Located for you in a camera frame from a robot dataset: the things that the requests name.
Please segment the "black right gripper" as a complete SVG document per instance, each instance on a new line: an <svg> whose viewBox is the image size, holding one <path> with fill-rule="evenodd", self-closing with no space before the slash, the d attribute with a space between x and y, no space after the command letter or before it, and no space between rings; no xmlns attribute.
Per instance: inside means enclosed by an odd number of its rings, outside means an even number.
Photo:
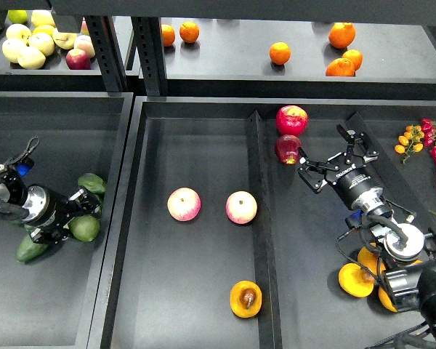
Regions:
<svg viewBox="0 0 436 349"><path fill-rule="evenodd" d="M346 130L341 124L336 125L336 130L347 142L346 151L322 162L309 160L298 147L299 176L314 193L320 193L328 183L350 210L379 208L380 186L366 167L378 159L379 152L365 132Z"/></svg>

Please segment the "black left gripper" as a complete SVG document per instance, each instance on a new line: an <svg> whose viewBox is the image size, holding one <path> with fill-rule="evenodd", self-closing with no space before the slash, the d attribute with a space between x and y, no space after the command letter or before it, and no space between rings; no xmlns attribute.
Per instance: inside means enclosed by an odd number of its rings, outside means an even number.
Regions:
<svg viewBox="0 0 436 349"><path fill-rule="evenodd" d="M79 188L66 198L46 187L32 185L28 187L22 208L28 211L28 216L22 222L30 225L28 234L31 241L35 244L58 244L73 237L68 227L58 225L65 225L71 217L99 217L102 203L97 195L86 188Z"/></svg>

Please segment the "yellow pear under arm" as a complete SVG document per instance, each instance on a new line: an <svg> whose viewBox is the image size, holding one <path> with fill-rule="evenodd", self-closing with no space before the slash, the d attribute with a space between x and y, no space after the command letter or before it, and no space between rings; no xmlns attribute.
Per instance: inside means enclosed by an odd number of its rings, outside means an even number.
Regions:
<svg viewBox="0 0 436 349"><path fill-rule="evenodd" d="M374 275L377 274L379 257L368 251L365 247L361 248L357 255L357 262L367 267Z"/></svg>

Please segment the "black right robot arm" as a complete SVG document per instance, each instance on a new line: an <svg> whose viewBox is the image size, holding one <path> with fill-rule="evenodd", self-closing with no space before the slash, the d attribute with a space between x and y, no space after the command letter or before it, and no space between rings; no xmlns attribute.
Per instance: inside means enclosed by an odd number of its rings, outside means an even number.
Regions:
<svg viewBox="0 0 436 349"><path fill-rule="evenodd" d="M418 311L419 325L391 335L374 348L436 348L436 232L424 233L413 220L416 213L387 199L383 187L368 168L378 158L373 142L365 133L336 127L347 148L326 161L313 161L298 148L298 173L319 193L334 189L351 211L345 222L348 232L341 241L357 233L362 252L372 261L350 257L339 271L339 284L355 297L366 297L374 288L398 313Z"/></svg>

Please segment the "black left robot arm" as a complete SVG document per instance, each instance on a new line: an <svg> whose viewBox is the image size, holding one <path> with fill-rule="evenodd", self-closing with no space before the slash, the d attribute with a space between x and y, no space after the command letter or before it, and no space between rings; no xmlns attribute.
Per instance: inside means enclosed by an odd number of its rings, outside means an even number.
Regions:
<svg viewBox="0 0 436 349"><path fill-rule="evenodd" d="M84 187L67 197L43 185L26 185L23 176L34 165L31 154L38 144L33 137L22 153L0 162L0 214L31 226L32 242L55 244L71 235L68 223L73 218L98 215L102 206Z"/></svg>

